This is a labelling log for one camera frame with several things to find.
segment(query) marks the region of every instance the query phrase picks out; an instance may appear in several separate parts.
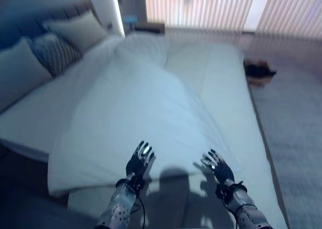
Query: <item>white duvet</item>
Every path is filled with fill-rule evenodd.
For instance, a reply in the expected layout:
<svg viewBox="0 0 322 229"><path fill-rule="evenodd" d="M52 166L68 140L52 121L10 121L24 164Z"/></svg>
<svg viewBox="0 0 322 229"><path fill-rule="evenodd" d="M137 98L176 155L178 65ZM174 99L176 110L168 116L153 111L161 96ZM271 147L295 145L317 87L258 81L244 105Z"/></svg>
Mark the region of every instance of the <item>white duvet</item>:
<svg viewBox="0 0 322 229"><path fill-rule="evenodd" d="M169 40L150 35L129 36L117 46L100 77L73 105L69 126L49 155L50 193L114 184L125 176L141 140L156 154L153 179L172 167L200 173L193 163L211 148L238 170L198 96L164 70L168 48Z"/></svg>

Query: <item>striped pillow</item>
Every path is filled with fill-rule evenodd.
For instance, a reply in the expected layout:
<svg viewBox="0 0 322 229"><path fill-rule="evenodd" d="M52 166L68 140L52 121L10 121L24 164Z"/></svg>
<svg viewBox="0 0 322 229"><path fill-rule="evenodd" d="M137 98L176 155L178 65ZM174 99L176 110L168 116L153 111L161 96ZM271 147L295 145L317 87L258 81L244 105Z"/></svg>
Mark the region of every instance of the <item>striped pillow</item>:
<svg viewBox="0 0 322 229"><path fill-rule="evenodd" d="M31 42L31 49L48 71L57 76L82 54L54 34L46 34Z"/></svg>

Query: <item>nightstand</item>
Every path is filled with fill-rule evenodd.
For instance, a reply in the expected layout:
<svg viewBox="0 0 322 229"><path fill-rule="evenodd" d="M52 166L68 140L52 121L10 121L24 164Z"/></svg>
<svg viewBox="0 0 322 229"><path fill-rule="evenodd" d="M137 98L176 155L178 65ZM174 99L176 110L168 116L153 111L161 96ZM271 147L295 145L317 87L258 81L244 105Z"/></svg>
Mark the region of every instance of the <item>nightstand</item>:
<svg viewBox="0 0 322 229"><path fill-rule="evenodd" d="M134 25L135 31L151 32L154 34L165 34L164 23L139 22Z"/></svg>

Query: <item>gray pillow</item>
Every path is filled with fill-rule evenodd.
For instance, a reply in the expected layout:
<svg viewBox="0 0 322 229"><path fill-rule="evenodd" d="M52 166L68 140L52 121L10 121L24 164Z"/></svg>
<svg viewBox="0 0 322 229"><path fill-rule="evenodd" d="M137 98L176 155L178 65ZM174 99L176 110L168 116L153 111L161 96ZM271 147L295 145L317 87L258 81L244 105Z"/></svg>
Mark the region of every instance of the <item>gray pillow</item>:
<svg viewBox="0 0 322 229"><path fill-rule="evenodd" d="M82 57L78 50L54 34L40 36L30 45L34 55L53 76L62 73Z"/></svg>
<svg viewBox="0 0 322 229"><path fill-rule="evenodd" d="M0 112L36 87L52 79L22 38L0 52Z"/></svg>
<svg viewBox="0 0 322 229"><path fill-rule="evenodd" d="M91 11L69 20L45 21L42 25L46 30L61 36L83 54L107 37L106 31Z"/></svg>

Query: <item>black robotic glove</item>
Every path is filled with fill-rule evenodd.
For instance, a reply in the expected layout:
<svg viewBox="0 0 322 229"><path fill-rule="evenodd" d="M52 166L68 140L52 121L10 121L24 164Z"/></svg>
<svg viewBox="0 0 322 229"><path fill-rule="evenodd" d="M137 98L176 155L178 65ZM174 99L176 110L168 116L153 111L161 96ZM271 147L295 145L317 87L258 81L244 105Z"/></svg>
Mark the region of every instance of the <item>black robotic glove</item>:
<svg viewBox="0 0 322 229"><path fill-rule="evenodd" d="M201 162L213 172L219 182L216 189L218 199L221 199L227 205L236 189L243 189L247 192L246 187L242 185L242 181L238 184L235 183L231 168L215 150L211 149L208 155L204 155Z"/></svg>
<svg viewBox="0 0 322 229"><path fill-rule="evenodd" d="M218 182L224 184L227 179L235 181L233 173L225 160L213 149L208 154L210 157L204 155L201 162L213 172Z"/></svg>
<svg viewBox="0 0 322 229"><path fill-rule="evenodd" d="M144 187L143 175L148 167L149 162L154 157L154 152L151 152L152 147L149 146L148 143L142 147L143 144L144 141L138 145L130 161L126 165L126 176L127 178L130 178L126 183L135 191L137 195Z"/></svg>

